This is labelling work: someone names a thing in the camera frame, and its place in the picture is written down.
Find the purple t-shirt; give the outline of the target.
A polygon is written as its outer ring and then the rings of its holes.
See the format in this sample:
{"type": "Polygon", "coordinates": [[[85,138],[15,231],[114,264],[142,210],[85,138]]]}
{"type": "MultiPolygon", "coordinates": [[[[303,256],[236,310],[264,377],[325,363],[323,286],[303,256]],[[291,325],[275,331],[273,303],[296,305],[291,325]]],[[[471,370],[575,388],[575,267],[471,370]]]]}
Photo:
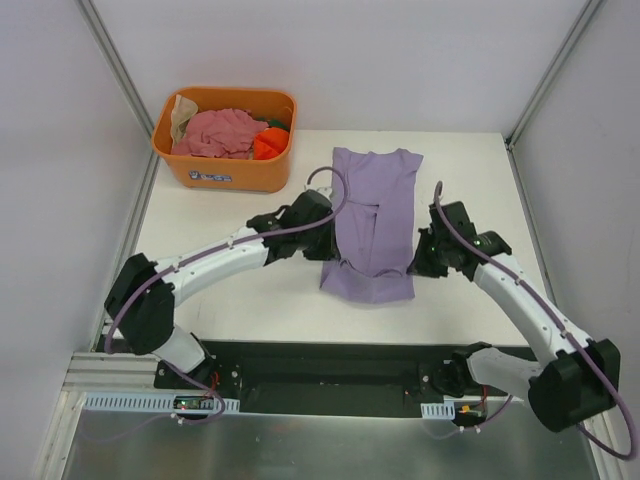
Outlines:
{"type": "Polygon", "coordinates": [[[338,260],[323,265],[320,289],[344,300],[385,304],[414,298],[415,183],[423,156],[333,149],[333,168],[347,183],[347,203],[335,218],[338,260]]]}

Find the orange plastic basket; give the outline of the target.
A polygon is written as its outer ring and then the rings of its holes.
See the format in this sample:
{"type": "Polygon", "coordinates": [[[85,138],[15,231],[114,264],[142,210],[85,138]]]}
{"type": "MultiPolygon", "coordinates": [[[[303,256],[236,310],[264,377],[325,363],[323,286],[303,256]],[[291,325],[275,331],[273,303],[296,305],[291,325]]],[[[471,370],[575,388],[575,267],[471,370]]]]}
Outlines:
{"type": "Polygon", "coordinates": [[[289,180],[297,104],[281,90],[190,86],[173,92],[165,102],[151,136],[155,153],[164,159],[176,180],[188,188],[230,189],[273,193],[289,180]],[[283,152],[268,160],[207,158],[171,153],[171,112],[178,96],[194,101],[204,110],[239,108],[266,120],[276,120],[289,128],[283,152]]]}

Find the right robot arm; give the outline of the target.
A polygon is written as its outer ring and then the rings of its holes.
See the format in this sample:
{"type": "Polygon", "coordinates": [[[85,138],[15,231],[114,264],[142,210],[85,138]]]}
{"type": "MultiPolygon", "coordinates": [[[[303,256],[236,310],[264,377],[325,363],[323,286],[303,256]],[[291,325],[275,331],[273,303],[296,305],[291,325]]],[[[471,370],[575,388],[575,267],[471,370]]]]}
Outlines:
{"type": "Polygon", "coordinates": [[[454,351],[431,376],[433,388],[460,398],[482,386],[527,402],[548,430],[558,433],[612,409],[621,355],[609,340],[594,340],[530,282],[508,243],[496,232],[477,232],[457,201],[429,207],[431,223],[408,272],[444,278],[452,270],[484,291],[527,341],[534,358],[506,354],[476,342],[454,351]]]}

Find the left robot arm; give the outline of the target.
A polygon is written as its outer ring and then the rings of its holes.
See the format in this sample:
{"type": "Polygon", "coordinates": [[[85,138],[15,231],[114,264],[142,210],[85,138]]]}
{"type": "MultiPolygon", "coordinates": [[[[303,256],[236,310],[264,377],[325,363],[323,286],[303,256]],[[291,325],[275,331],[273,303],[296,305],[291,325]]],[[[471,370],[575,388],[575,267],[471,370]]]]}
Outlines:
{"type": "Polygon", "coordinates": [[[292,204],[257,215],[228,238],[188,254],[157,261],[131,256],[104,301],[110,331],[120,333],[132,353],[152,354],[176,368],[188,388],[212,388],[216,362],[195,335],[176,325],[176,308],[219,281],[297,252],[312,261],[338,255],[334,208],[318,190],[308,189],[292,204]]]}

